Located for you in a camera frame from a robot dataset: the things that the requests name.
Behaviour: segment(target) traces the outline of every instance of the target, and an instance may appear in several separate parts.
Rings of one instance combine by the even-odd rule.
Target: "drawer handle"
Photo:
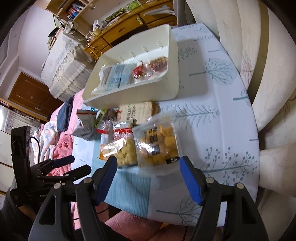
[[[125,27],[121,28],[118,30],[118,32],[120,33],[121,31],[125,30]]]
[[[139,17],[137,17],[137,21],[140,23],[140,24],[144,24],[144,22],[142,21],[142,19],[140,19]]]

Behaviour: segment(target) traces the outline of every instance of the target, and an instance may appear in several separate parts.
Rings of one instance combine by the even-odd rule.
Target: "tablecloth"
[[[179,94],[160,102],[175,111],[174,124],[182,152],[196,168],[221,184],[242,182],[256,199],[260,151],[254,113],[246,89],[221,43],[202,23],[172,30],[178,44]],[[72,168],[89,164],[92,173],[104,165],[95,141],[74,139]],[[192,201],[180,171],[143,178],[138,167],[119,169],[106,202],[156,221],[193,226],[201,211]],[[226,203],[218,226],[223,226]]]

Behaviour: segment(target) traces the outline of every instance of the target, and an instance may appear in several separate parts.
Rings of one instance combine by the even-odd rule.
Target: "wooden door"
[[[43,116],[50,116],[63,103],[50,94],[48,86],[24,73],[18,77],[8,100]]]

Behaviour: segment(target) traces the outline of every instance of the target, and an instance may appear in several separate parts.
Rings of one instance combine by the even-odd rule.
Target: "packaged bread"
[[[139,167],[175,163],[180,159],[178,136],[169,116],[161,113],[133,128]]]
[[[101,145],[99,158],[107,161],[113,155],[117,158],[119,167],[136,165],[138,160],[132,127],[132,122],[113,123],[114,142]]]
[[[118,107],[117,121],[135,121],[136,125],[145,123],[158,111],[155,102],[142,102],[136,104],[121,105]]]

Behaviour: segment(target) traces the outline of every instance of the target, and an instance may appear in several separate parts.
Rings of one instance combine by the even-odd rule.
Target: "white plastic bin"
[[[130,84],[103,94],[92,94],[99,85],[102,66],[138,63],[140,60],[168,57],[168,70],[155,80]],[[96,63],[85,86],[82,98],[88,106],[99,110],[121,104],[170,100],[179,91],[178,47],[168,24],[138,33],[105,52]]]

